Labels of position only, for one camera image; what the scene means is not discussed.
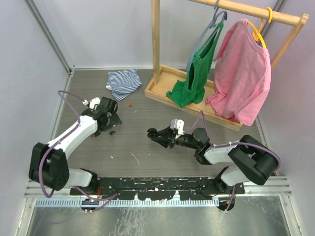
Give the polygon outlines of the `black earbud charging case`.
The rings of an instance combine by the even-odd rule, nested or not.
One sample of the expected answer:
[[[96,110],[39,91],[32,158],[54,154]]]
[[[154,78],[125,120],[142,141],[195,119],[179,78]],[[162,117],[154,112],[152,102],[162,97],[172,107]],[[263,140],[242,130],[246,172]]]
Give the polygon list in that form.
[[[148,132],[147,136],[150,139],[158,137],[158,132],[155,128],[149,128],[147,132]]]

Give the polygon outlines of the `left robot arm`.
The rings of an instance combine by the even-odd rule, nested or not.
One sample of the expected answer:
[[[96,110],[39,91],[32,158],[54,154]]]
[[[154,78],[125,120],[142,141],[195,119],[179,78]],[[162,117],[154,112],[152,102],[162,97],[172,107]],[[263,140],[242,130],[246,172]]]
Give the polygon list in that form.
[[[97,174],[80,168],[71,169],[68,158],[90,135],[99,136],[121,123],[115,100],[102,97],[83,101],[87,106],[78,120],[65,132],[46,144],[37,143],[31,154],[29,179],[42,186],[59,191],[64,187],[77,186],[86,194],[97,192]]]

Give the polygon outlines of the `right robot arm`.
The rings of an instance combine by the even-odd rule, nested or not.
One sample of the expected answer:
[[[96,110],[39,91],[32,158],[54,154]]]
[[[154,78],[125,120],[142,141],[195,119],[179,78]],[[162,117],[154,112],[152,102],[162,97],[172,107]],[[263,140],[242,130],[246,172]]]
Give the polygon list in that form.
[[[204,128],[196,128],[191,134],[180,134],[172,126],[161,131],[149,128],[147,132],[148,138],[165,148],[178,145],[194,149],[194,157],[201,165],[233,163],[234,167],[227,166],[216,176],[216,188],[223,194],[238,183],[251,181],[256,185],[264,185],[281,163],[274,152],[250,135],[234,143],[214,145],[210,143]]]

